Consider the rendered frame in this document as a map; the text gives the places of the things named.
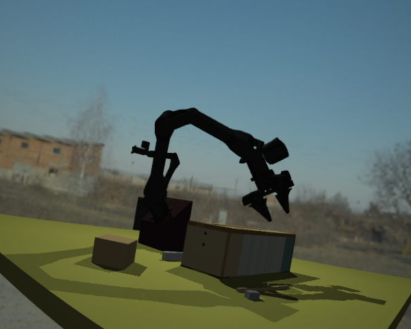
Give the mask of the tan box with clear front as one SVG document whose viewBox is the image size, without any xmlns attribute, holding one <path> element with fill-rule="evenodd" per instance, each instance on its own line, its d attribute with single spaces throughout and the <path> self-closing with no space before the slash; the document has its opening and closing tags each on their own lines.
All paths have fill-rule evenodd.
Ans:
<svg viewBox="0 0 411 329">
<path fill-rule="evenodd" d="M 289 272 L 296 234 L 188 220 L 183 252 L 163 251 L 162 260 L 181 261 L 217 278 Z"/>
</svg>

